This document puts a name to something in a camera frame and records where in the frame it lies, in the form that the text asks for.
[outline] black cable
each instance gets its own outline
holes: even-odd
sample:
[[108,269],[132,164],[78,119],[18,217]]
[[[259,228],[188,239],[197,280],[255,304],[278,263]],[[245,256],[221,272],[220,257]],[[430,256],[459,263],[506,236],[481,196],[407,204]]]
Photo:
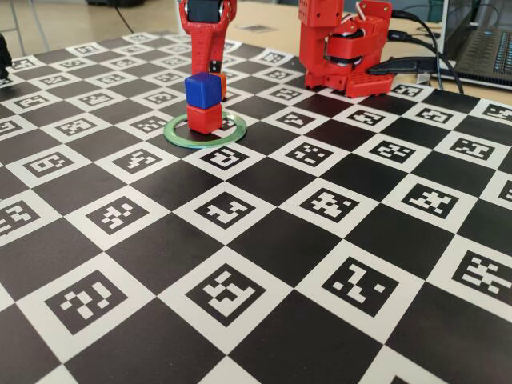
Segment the black cable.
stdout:
[[428,32],[430,38],[432,39],[432,42],[434,43],[435,62],[436,62],[436,65],[438,67],[438,84],[439,84],[439,89],[442,90],[443,88],[442,88],[442,78],[441,78],[441,66],[439,65],[439,59],[440,59],[440,57],[439,57],[439,46],[438,46],[438,41],[436,40],[434,34],[432,33],[432,30],[418,16],[416,16],[415,14],[412,14],[411,12],[407,12],[405,10],[394,10],[393,13],[391,14],[391,17],[392,18],[404,18],[406,20],[411,20],[413,22],[418,22]]

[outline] green ring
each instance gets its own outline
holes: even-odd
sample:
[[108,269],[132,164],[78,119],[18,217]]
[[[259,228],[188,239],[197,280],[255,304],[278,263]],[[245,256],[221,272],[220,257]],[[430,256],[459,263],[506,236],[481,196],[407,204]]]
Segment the green ring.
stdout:
[[237,126],[236,130],[229,136],[225,138],[218,138],[216,140],[210,140],[208,142],[196,142],[195,140],[189,140],[188,138],[182,138],[176,134],[176,127],[180,122],[184,122],[186,120],[186,114],[182,114],[181,116],[177,116],[173,118],[170,122],[166,124],[166,127],[163,130],[163,135],[166,137],[168,142],[175,144],[176,146],[184,146],[185,148],[212,148],[214,146],[223,146],[229,142],[236,142],[237,140],[243,138],[243,136],[247,132],[247,124],[244,120],[242,120],[239,116],[235,116],[234,114],[228,114],[227,112],[222,112],[222,117],[227,118],[234,122]]

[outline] blue cube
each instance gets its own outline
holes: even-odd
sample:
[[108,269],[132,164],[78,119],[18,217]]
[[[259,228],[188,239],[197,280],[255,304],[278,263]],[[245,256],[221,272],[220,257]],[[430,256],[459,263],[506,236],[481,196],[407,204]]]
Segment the blue cube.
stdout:
[[201,72],[185,79],[186,102],[190,106],[207,110],[222,101],[219,76]]

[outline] red cube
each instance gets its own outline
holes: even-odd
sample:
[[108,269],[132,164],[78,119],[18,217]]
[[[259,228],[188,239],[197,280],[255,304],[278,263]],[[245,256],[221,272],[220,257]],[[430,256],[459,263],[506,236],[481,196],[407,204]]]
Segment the red cube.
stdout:
[[195,106],[186,106],[188,126],[200,134],[211,134],[222,127],[222,107],[220,104],[202,110]]

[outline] checkerboard mat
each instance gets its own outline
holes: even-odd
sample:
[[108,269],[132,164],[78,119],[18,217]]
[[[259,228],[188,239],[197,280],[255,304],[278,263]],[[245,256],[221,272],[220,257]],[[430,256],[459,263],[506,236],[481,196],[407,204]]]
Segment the checkerboard mat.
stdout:
[[162,136],[187,36],[14,60],[0,382],[508,382],[512,107],[305,90],[296,57],[239,42],[224,71],[248,133],[188,150]]

